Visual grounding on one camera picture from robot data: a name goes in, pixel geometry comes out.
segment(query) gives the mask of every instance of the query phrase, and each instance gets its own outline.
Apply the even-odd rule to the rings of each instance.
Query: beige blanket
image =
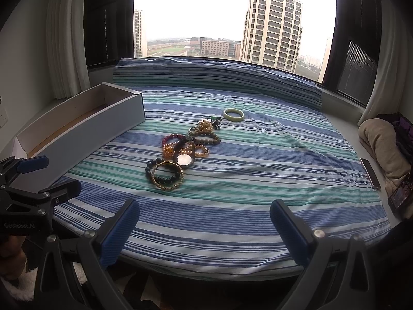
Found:
[[[381,119],[366,120],[359,127],[359,137],[363,147],[381,166],[390,196],[410,172],[410,164],[396,146],[393,125]]]

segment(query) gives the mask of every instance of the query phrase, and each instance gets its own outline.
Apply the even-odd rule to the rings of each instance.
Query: cityscape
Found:
[[[247,0],[242,40],[210,37],[147,41],[145,11],[134,9],[134,54],[140,57],[199,56],[231,59],[291,72],[323,82],[332,38],[321,61],[300,55],[303,6],[300,0]]]

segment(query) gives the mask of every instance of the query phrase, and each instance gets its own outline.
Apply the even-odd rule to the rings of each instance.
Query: white box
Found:
[[[45,155],[49,166],[20,174],[12,186],[38,192],[144,121],[141,92],[107,82],[81,92],[42,115],[15,137],[13,156]]]

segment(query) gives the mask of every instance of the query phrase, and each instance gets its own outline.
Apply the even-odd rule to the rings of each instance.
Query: blue gripper pad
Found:
[[[49,159],[47,156],[37,156],[28,159],[22,159],[17,165],[17,172],[20,174],[27,174],[28,172],[47,168]]]
[[[111,218],[114,221],[100,247],[100,264],[104,269],[113,265],[139,220],[139,204],[129,199]]]
[[[280,199],[271,203],[270,217],[295,263],[307,267],[312,257],[311,228]]]

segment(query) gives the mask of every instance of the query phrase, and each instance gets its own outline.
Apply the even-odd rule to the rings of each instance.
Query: mobile phone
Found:
[[[360,158],[361,165],[363,166],[364,170],[366,171],[367,177],[370,179],[371,185],[374,189],[380,190],[382,187],[377,179],[376,174],[370,164],[370,162],[365,158]]]

